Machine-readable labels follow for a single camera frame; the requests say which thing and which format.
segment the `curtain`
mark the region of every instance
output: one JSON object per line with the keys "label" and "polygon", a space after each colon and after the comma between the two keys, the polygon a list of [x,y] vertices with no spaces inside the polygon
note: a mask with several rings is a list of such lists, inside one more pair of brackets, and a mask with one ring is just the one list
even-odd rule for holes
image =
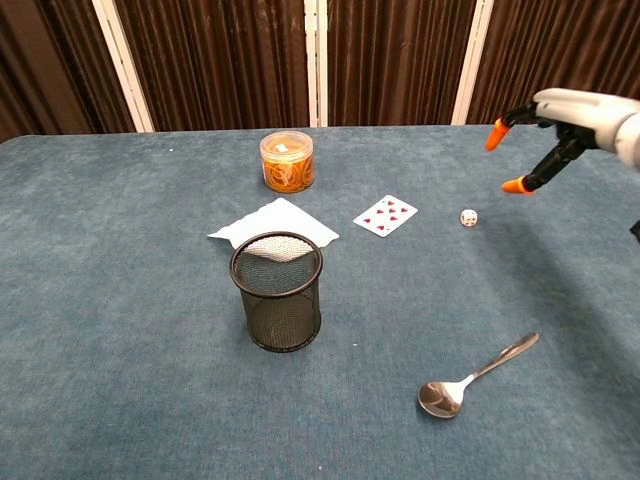
{"label": "curtain", "polygon": [[303,0],[117,0],[156,130],[309,125]]}
{"label": "curtain", "polygon": [[135,130],[90,0],[2,0],[0,69],[0,141]]}
{"label": "curtain", "polygon": [[329,0],[329,124],[448,124],[475,0]]}
{"label": "curtain", "polygon": [[640,99],[639,45],[638,0],[496,0],[467,123],[549,87]]}

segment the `metal spoon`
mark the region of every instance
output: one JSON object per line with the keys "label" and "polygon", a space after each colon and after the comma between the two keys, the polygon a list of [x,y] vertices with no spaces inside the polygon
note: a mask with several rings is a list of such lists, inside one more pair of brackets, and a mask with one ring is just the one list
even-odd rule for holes
{"label": "metal spoon", "polygon": [[529,350],[539,339],[540,335],[538,333],[530,333],[513,345],[502,350],[500,355],[460,382],[425,383],[418,392],[418,402],[420,402],[420,406],[436,417],[455,417],[462,407],[464,389],[467,388],[467,385],[479,376],[493,370],[498,365],[502,365],[507,360],[511,360],[526,350]]}

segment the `metal rim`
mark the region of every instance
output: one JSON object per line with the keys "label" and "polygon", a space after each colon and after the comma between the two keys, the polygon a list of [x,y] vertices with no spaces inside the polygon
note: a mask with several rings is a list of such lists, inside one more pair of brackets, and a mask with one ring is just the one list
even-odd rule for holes
{"label": "metal rim", "polygon": [[[245,250],[245,248],[247,248],[247,246],[249,246],[253,242],[256,242],[258,240],[262,240],[264,238],[269,238],[269,237],[291,237],[291,238],[296,238],[298,240],[301,240],[301,241],[305,242],[306,244],[308,244],[311,247],[313,253],[316,255],[316,258],[318,259],[318,265],[316,267],[316,271],[313,272],[313,275],[311,275],[309,280],[307,280],[305,283],[303,283],[302,285],[300,285],[299,287],[297,287],[297,288],[295,288],[293,290],[289,290],[288,292],[282,292],[282,293],[256,292],[256,291],[253,291],[253,290],[245,287],[244,285],[242,285],[240,283],[240,280],[236,276],[236,272],[235,272],[235,270],[233,268],[233,266],[236,263],[236,260],[238,259],[238,256]],[[322,253],[320,252],[320,249],[318,248],[318,246],[315,243],[313,243],[307,237],[304,237],[304,236],[302,236],[300,234],[297,234],[297,233],[286,232],[286,231],[277,231],[277,232],[261,233],[260,235],[256,235],[255,237],[252,237],[249,240],[246,240],[245,242],[243,242],[242,245],[240,245],[238,248],[236,248],[236,251],[233,252],[233,255],[231,256],[231,262],[229,263],[229,272],[231,274],[231,279],[233,280],[233,283],[235,283],[236,286],[240,290],[242,290],[245,293],[248,293],[249,295],[253,295],[254,297],[258,297],[258,298],[286,298],[286,297],[290,297],[292,295],[296,295],[296,294],[306,290],[311,285],[313,285],[313,282],[315,282],[318,279],[318,277],[320,276],[320,272],[322,271],[322,265],[323,265]]]}

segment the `plastic container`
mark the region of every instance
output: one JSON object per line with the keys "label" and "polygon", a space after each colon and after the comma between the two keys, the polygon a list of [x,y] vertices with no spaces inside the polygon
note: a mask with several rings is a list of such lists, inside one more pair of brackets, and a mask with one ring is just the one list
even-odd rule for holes
{"label": "plastic container", "polygon": [[262,173],[269,188],[296,193],[309,188],[315,179],[313,140],[302,132],[282,131],[260,142]]}

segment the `die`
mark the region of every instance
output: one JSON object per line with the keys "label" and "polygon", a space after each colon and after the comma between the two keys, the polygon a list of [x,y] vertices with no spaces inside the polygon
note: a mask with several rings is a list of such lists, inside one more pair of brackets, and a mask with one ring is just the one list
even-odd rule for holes
{"label": "die", "polygon": [[466,209],[460,212],[460,223],[465,227],[474,227],[478,223],[478,212]]}

